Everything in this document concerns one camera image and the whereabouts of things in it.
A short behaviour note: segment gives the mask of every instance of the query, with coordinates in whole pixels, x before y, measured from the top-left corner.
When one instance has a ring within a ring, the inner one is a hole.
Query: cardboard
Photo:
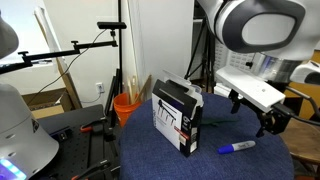
[[[35,94],[23,95],[22,98],[28,103]],[[40,93],[28,104],[35,118],[43,118],[68,112],[74,109],[70,97],[65,88]]]

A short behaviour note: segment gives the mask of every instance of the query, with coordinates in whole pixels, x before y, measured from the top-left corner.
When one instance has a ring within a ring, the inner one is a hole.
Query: orange bucket
[[[123,127],[131,113],[141,105],[141,101],[129,105],[127,93],[116,96],[113,100],[114,109],[119,117],[120,126]]]

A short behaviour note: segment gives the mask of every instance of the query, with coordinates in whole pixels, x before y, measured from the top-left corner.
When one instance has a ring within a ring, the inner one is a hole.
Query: wire
[[[104,33],[105,31],[106,31],[106,29],[103,30],[102,32],[100,32],[100,33],[96,36],[96,38],[93,40],[93,42],[91,43],[91,45],[90,45],[87,49],[85,49],[83,52],[81,52],[77,57],[75,57],[75,58],[71,61],[71,63],[70,63],[70,65],[68,66],[68,68],[67,68],[56,80],[52,81],[51,83],[49,83],[48,85],[46,85],[46,86],[44,86],[42,89],[40,89],[40,91],[38,91],[38,92],[32,97],[32,99],[27,103],[27,105],[30,105],[30,103],[31,103],[44,89],[46,89],[47,87],[51,86],[52,84],[54,84],[55,82],[57,82],[62,76],[64,76],[64,75],[68,72],[68,70],[70,69],[71,65],[75,62],[75,60],[77,60],[82,54],[84,54],[85,52],[87,52],[87,51],[89,50],[89,48],[91,48],[91,46],[96,42],[96,40],[98,39],[98,37],[99,37],[102,33]]]
[[[81,103],[94,103],[94,102],[98,101],[98,100],[101,98],[101,94],[102,94],[102,93],[99,93],[99,97],[98,97],[96,100],[89,101],[89,102],[86,102],[86,101],[80,101],[80,102],[81,102]]]
[[[287,90],[293,92],[294,94],[304,98],[305,100],[309,101],[312,105],[312,108],[313,108],[313,112],[315,113],[315,115],[317,117],[320,117],[320,111],[319,111],[319,106],[317,105],[317,103],[313,100],[313,98],[311,96],[308,96],[300,91],[298,91],[297,89],[294,89],[290,86],[287,86],[286,87]]]
[[[306,119],[303,119],[303,118],[301,118],[301,117],[299,117],[299,116],[297,116],[295,114],[291,114],[291,116],[294,119],[296,119],[298,121],[301,121],[303,123],[307,123],[307,124],[311,124],[311,125],[315,125],[315,126],[320,126],[320,122],[316,122],[316,121],[312,121],[312,120],[306,120]]]

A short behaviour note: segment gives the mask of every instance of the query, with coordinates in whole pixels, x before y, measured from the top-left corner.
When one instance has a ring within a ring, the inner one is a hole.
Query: box
[[[34,95],[27,94],[23,95],[22,98],[28,103]],[[65,88],[40,93],[28,104],[28,107],[36,119],[61,114],[74,109]]]
[[[199,146],[203,100],[186,81],[166,72],[152,92],[153,123],[182,154],[188,157]]]

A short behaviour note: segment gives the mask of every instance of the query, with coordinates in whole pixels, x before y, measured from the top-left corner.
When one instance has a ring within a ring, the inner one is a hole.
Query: blue light
[[[25,180],[27,178],[22,171],[20,171],[15,165],[6,159],[0,159],[0,165],[7,169],[8,173],[10,172],[12,175],[14,175],[16,180]]]
[[[19,169],[15,166],[11,167],[9,170],[13,173],[20,172]]]
[[[5,160],[5,159],[1,159],[0,160],[0,163],[4,166],[4,167],[9,167],[12,165],[11,162],[9,162],[8,160]]]
[[[25,180],[26,179],[26,175],[23,173],[23,172],[21,172],[21,171],[19,171],[19,173],[15,173],[15,175],[17,176],[17,177],[19,177],[21,180]]]

